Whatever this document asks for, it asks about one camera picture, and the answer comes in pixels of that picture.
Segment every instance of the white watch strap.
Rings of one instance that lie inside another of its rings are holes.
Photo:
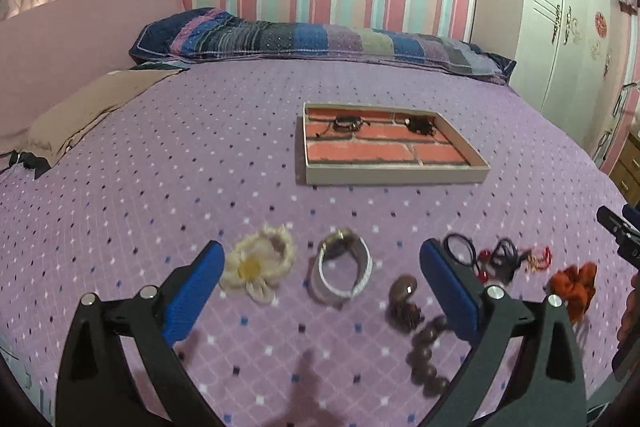
[[[348,232],[338,232],[336,234],[337,239],[342,239]],[[369,248],[363,239],[353,234],[353,240],[350,242],[350,246],[344,249],[343,254],[351,253],[358,263],[358,276],[356,282],[351,290],[339,290],[333,287],[326,279],[324,275],[324,259],[326,255],[327,241],[325,241],[316,256],[314,266],[310,277],[310,289],[314,293],[314,296],[329,306],[339,306],[344,302],[353,299],[359,295],[369,282],[371,277],[371,271],[373,269],[373,261]]]

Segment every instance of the wooden tray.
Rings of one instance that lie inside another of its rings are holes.
[[[357,132],[335,132],[336,116],[360,116]],[[431,119],[435,136],[412,133],[409,116]],[[307,185],[482,183],[489,164],[437,112],[376,105],[303,105]]]

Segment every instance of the yellow flower center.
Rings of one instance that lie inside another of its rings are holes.
[[[252,281],[260,276],[260,262],[255,256],[248,257],[238,267],[240,279]]]

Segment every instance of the purple bedsheet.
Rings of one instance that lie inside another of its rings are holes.
[[[492,171],[476,186],[298,185],[294,136],[305,101],[437,110]],[[132,296],[190,263],[209,239],[230,250],[264,223],[286,224],[299,253],[277,301],[260,307],[216,289],[177,348],[207,401],[237,427],[420,421],[434,399],[411,384],[404,361],[410,339],[383,315],[392,281],[420,275],[417,253],[428,237],[452,230],[472,236],[478,248],[503,235],[521,247],[551,245],[552,272],[598,263],[598,292],[577,328],[589,394],[610,367],[630,289],[631,267],[595,222],[599,205],[620,210],[624,203],[613,183],[508,88],[443,73],[304,60],[200,64],[111,115],[38,181],[14,167],[0,182],[0,334],[31,355],[33,377],[52,396],[83,293]],[[334,311],[312,302],[303,281],[318,242],[343,226],[364,237],[376,263],[364,292]],[[520,270],[508,291],[542,299],[552,272]],[[430,319],[440,309],[418,280],[415,302]],[[143,396],[158,411],[126,346]],[[497,405],[516,349],[481,412]],[[453,377],[467,352],[447,333],[433,361]]]

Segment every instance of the red flower sticker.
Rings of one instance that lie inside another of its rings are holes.
[[[596,31],[601,39],[607,38],[607,20],[600,12],[596,13]]]

